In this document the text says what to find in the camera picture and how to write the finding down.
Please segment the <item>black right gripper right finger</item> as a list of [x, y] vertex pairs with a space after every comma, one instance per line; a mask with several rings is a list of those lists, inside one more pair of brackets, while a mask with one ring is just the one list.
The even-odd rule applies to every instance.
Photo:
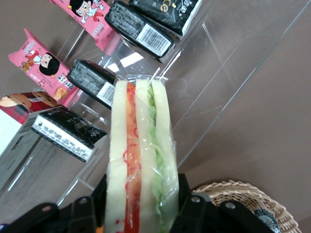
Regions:
[[272, 230], [242, 203], [229, 200], [219, 206], [205, 193], [192, 192], [179, 173], [180, 210], [171, 233], [271, 233]]

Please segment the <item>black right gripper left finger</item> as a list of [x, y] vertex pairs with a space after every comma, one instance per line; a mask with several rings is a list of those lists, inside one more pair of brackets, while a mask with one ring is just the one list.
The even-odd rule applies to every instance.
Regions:
[[10, 224], [1, 224], [2, 233], [102, 233], [106, 204], [107, 176], [90, 196], [59, 208], [55, 203], [39, 204]]

